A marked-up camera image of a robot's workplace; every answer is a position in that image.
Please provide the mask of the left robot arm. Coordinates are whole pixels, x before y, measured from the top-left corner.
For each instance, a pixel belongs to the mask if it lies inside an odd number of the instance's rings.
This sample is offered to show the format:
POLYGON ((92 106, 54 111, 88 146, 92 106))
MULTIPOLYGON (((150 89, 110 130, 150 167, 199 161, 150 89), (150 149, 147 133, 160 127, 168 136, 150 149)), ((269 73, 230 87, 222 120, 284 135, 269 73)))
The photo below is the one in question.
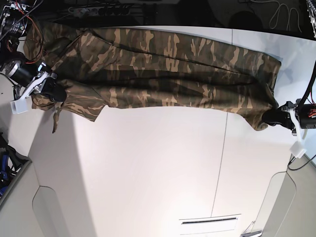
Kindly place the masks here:
POLYGON ((281 35, 267 34, 262 37, 266 44, 266 53, 270 53, 281 62, 281 68, 275 85, 274 96, 281 106, 287 101, 295 102, 306 92, 316 62, 316 40, 305 0, 282 0, 292 11, 291 31, 281 35))

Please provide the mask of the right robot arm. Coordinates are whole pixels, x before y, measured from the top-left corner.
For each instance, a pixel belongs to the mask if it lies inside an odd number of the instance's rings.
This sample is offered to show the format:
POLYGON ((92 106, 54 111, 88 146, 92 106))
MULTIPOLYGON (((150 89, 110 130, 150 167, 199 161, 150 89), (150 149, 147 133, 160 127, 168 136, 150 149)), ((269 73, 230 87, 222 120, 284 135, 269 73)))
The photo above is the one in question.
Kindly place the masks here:
POLYGON ((52 102, 65 101, 67 94, 57 84, 57 75, 42 61, 44 33, 30 17, 43 1, 2 0, 0 2, 0 74, 13 85, 14 102, 30 95, 44 95, 52 102), (31 59, 18 51, 20 38, 33 26, 39 34, 39 51, 31 59))

